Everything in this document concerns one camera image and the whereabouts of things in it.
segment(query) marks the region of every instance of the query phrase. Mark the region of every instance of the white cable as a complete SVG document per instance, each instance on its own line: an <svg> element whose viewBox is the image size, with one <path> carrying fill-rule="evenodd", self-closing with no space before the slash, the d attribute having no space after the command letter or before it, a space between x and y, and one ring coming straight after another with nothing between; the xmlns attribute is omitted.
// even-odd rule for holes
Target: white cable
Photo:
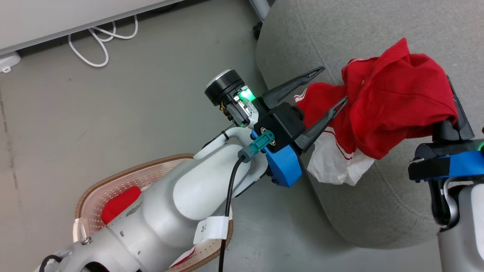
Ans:
<svg viewBox="0 0 484 272"><path fill-rule="evenodd" d="M138 17L135 15L135 31L133 32L132 35L130 36L121 36L121 35L118 35L116 34L116 23L113 21L112 24L113 24L113 32L109 32L107 30L104 30L104 29L101 29L99 27L93 27L93 28L89 28L89 32L94 36L94 38L96 39L96 41L99 43L99 45L101 46L101 48L103 49L104 51L104 55L106 57L106 60L101 63L101 64L96 64L96 63L92 63L90 62L89 60L87 60L85 57L83 57L75 48L74 48L74 45L72 44L72 40L71 40L71 35L69 34L67 36L67 41L69 42L69 46L71 47L71 49L74 51L74 53L81 59L83 60L85 63L89 64L90 66L92 67L103 67L103 66L106 66L106 64L108 63L109 61L109 55L107 53L107 49L106 49L106 46L104 46L104 43L107 43L109 41L111 41L113 38L119 38L119 39L123 39L123 40L129 40L129 39L132 39L133 37L136 36L136 34L138 33ZM97 31L100 31L104 34L107 34L111 37L107 38L107 39L101 39L97 36L96 32L94 32L94 30L97 30Z"/></svg>

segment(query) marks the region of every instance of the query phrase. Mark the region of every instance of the white cloth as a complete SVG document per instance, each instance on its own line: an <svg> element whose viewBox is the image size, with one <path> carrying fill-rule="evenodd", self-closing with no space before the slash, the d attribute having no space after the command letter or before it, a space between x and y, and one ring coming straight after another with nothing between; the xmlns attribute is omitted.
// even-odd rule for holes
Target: white cloth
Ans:
<svg viewBox="0 0 484 272"><path fill-rule="evenodd" d="M307 170L319 182L354 186L375 161L359 149L347 154L336 142L331 127L319 136L315 147Z"/></svg>

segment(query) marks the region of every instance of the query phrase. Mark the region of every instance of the teal connector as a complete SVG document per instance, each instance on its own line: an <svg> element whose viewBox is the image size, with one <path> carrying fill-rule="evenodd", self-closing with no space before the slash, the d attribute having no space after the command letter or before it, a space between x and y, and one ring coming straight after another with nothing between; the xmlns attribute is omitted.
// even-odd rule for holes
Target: teal connector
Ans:
<svg viewBox="0 0 484 272"><path fill-rule="evenodd" d="M257 155L257 153L261 152L264 147L273 142L274 139L274 133L272 133L270 130L267 130L264 132L264 134L255 139L250 145L242 148L237 155L239 158L244 156L243 162L248 163Z"/></svg>

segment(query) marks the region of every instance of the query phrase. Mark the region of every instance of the gray cushion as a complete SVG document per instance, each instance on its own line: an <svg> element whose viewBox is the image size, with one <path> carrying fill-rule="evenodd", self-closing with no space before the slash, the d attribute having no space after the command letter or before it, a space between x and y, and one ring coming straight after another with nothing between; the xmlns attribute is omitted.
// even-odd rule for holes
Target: gray cushion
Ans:
<svg viewBox="0 0 484 272"><path fill-rule="evenodd" d="M278 0L262 28L256 58L271 88L316 66L318 81L342 84L351 58L381 55L402 37L450 76L477 137L484 126L480 0ZM397 248L435 235L425 183L408 180L408 162L426 139L405 140L354 187L312 180L336 230L360 247Z"/></svg>

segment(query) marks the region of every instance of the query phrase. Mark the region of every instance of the green light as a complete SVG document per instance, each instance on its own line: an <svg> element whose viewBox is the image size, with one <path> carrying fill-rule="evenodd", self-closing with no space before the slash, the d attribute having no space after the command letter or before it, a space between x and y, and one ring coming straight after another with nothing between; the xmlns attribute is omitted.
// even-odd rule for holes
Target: green light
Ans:
<svg viewBox="0 0 484 272"><path fill-rule="evenodd" d="M241 91L241 93L239 93L239 97L240 98L245 98L249 101L252 101L254 100L256 97L252 94L252 92L250 91L250 89L245 89L243 91Z"/></svg>

